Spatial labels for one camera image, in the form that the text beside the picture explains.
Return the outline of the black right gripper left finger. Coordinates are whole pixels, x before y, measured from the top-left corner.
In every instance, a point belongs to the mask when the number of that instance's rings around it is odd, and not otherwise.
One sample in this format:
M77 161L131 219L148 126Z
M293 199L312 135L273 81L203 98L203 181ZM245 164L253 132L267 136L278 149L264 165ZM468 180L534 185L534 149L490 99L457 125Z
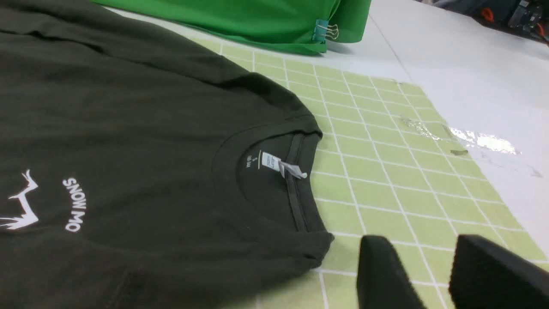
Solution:
M424 309L392 243L365 235L359 245L356 292L360 309Z

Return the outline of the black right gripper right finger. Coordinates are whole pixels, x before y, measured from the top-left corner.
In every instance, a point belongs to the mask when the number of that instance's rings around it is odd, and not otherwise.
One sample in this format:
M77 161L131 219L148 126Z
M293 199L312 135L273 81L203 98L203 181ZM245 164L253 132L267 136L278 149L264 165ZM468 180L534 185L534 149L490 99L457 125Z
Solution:
M546 309L549 274L487 238L461 234L449 293L457 309Z

